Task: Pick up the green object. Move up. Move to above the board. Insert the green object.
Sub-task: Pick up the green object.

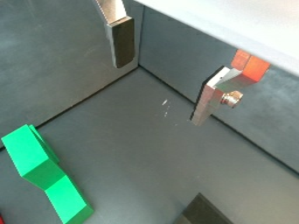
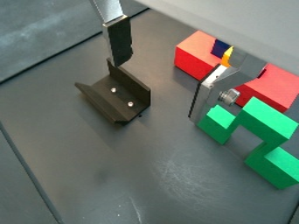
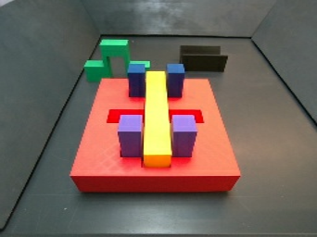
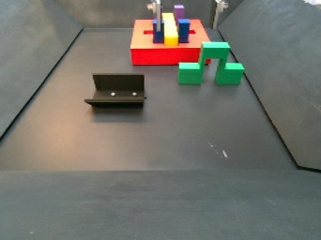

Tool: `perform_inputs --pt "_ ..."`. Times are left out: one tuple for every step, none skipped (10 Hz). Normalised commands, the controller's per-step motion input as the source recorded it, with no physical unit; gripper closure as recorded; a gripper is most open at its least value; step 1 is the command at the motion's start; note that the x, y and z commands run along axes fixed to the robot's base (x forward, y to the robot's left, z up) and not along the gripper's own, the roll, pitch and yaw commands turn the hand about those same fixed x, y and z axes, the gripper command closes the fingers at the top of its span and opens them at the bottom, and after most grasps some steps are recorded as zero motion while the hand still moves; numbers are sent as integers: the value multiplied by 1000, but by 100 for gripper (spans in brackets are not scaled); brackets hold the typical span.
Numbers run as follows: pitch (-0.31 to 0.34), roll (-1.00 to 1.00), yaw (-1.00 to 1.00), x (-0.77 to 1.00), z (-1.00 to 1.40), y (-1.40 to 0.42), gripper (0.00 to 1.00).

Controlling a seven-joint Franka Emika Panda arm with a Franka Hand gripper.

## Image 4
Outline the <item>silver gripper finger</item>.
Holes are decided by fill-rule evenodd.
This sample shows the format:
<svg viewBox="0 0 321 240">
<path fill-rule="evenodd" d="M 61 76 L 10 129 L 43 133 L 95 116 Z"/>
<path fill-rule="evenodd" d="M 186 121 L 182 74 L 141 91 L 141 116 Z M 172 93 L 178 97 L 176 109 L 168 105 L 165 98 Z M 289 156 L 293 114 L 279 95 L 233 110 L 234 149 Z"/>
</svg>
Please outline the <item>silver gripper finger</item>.
<svg viewBox="0 0 321 240">
<path fill-rule="evenodd" d="M 217 28 L 220 14 L 225 11 L 229 7 L 229 3 L 226 0 L 214 0 L 216 8 L 214 8 L 214 17 L 213 17 L 213 28 Z"/>
<path fill-rule="evenodd" d="M 150 0 L 147 4 L 147 9 L 153 11 L 155 20 L 157 20 L 157 31 L 162 29 L 162 1 L 161 0 Z"/>
</svg>

